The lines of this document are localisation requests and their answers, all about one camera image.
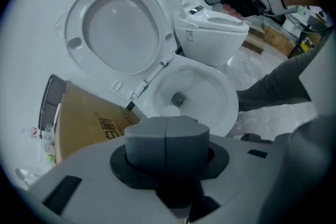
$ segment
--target cable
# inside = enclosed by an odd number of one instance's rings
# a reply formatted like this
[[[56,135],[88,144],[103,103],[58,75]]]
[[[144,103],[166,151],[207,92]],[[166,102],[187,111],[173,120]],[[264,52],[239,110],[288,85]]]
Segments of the cable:
[[[304,33],[307,33],[307,34],[321,34],[321,33],[324,33],[324,32],[326,32],[326,31],[328,31],[329,30],[329,28],[330,27],[326,27],[324,30],[322,30],[322,31],[313,31],[313,30],[305,30],[305,29],[302,29],[301,28],[301,24],[302,24],[302,22],[300,22],[297,18],[295,18],[293,15],[291,15],[291,14],[287,14],[287,18],[299,29],[299,30],[301,30],[302,32],[304,32]],[[297,24],[295,24],[292,20],[291,20],[291,18],[293,18],[294,20],[296,20],[298,23],[299,23],[299,25],[300,26],[298,26]]]

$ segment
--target white wall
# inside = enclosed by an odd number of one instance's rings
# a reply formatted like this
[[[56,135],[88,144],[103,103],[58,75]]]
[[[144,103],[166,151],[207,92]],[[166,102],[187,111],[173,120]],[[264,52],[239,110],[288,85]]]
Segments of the white wall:
[[[42,94],[54,73],[113,101],[111,93],[81,71],[53,26],[75,0],[11,0],[0,26],[0,154],[10,180],[25,187],[15,168],[39,173],[38,141],[23,139],[21,128],[37,126]],[[158,0],[172,24],[169,0]]]

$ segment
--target white toilet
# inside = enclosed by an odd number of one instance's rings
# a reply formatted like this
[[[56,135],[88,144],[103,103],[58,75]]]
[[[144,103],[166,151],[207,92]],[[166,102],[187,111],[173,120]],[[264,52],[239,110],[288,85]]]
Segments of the white toilet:
[[[175,54],[156,0],[76,0],[65,39],[82,70],[147,117],[187,115],[220,136],[233,127],[233,84],[214,68]]]
[[[173,0],[174,28],[184,54],[210,66],[221,66],[237,52],[249,27],[243,21],[205,9],[198,0]]]

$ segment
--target gray cylindrical component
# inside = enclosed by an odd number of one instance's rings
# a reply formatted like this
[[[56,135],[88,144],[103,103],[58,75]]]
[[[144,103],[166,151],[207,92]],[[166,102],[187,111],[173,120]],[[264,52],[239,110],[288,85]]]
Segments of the gray cylindrical component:
[[[125,129],[126,156],[138,171],[183,183],[207,163],[209,128],[187,116],[153,117]]]
[[[166,117],[153,117],[125,128],[127,160],[138,171],[156,178],[164,176],[168,121]]]
[[[209,128],[187,116],[170,117],[166,131],[167,180],[187,182],[207,163]]]

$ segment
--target water in toilet bowl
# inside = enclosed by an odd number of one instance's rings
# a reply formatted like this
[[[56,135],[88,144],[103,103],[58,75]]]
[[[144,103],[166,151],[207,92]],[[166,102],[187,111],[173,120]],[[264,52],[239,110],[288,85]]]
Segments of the water in toilet bowl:
[[[186,115],[209,127],[224,117],[225,95],[208,74],[191,67],[169,74],[158,83],[154,106],[159,115]]]

